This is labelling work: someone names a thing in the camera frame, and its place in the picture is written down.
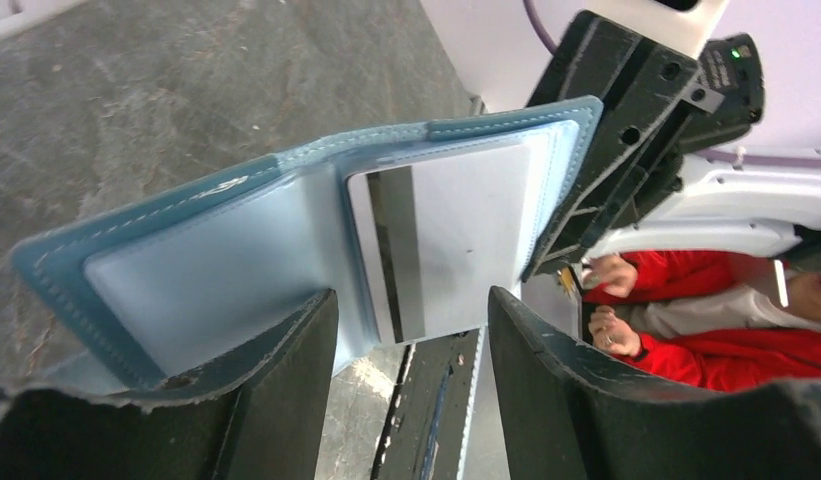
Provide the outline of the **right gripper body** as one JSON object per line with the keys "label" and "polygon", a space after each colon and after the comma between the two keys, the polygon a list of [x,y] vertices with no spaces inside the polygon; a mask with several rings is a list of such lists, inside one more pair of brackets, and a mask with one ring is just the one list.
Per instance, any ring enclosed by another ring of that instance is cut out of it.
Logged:
{"label": "right gripper body", "polygon": [[721,99],[711,113],[693,110],[674,145],[652,169],[643,186],[614,222],[624,228],[639,222],[669,194],[683,187],[680,168],[686,154],[711,149],[746,135],[763,117],[765,88],[758,49],[747,33],[707,42],[692,100]]}

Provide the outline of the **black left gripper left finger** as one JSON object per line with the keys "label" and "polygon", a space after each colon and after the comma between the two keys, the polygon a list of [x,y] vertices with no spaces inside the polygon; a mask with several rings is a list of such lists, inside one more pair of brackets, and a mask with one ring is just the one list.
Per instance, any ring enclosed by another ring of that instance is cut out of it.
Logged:
{"label": "black left gripper left finger", "polygon": [[337,331],[324,290],[150,391],[0,386],[0,479],[310,479]]}

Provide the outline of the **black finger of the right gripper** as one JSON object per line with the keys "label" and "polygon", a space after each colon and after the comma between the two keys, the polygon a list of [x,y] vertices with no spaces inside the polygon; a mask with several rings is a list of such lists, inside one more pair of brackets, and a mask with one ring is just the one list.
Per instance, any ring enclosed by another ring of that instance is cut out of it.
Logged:
{"label": "black finger of the right gripper", "polygon": [[697,59],[591,10],[576,14],[530,99],[601,101],[582,164],[538,239],[522,278],[580,261],[610,230],[677,139]]}

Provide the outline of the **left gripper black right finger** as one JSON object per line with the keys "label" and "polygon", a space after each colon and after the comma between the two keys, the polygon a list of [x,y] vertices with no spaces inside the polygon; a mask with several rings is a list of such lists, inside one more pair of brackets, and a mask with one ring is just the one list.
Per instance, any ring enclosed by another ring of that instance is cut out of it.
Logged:
{"label": "left gripper black right finger", "polygon": [[821,479],[821,381],[739,393],[668,381],[498,286],[488,323],[514,479]]}

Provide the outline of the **silver credit card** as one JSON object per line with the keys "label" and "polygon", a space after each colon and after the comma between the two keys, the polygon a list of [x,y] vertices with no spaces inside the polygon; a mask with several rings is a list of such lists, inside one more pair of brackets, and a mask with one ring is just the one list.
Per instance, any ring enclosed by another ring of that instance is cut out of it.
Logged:
{"label": "silver credit card", "polygon": [[521,138],[350,175],[346,188],[379,340],[481,327],[492,285],[518,281],[545,146]]}

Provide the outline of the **blue card holder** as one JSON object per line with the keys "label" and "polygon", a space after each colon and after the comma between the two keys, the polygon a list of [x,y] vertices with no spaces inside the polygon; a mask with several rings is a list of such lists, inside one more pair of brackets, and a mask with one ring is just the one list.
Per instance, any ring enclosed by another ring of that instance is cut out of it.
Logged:
{"label": "blue card holder", "polygon": [[379,340],[347,178],[438,152],[527,138],[546,148],[518,281],[561,200],[597,105],[578,100],[363,128],[248,161],[17,244],[16,271],[110,373],[82,388],[149,390],[278,325],[333,290],[340,371]]}

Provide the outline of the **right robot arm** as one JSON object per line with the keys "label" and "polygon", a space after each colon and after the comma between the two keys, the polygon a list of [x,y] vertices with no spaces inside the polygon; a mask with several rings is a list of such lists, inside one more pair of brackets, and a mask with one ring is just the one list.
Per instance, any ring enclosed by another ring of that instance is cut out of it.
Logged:
{"label": "right robot arm", "polygon": [[821,270],[821,153],[744,147],[764,116],[746,33],[684,51],[638,15],[578,12],[529,101],[597,105],[524,278],[590,257],[719,250]]}

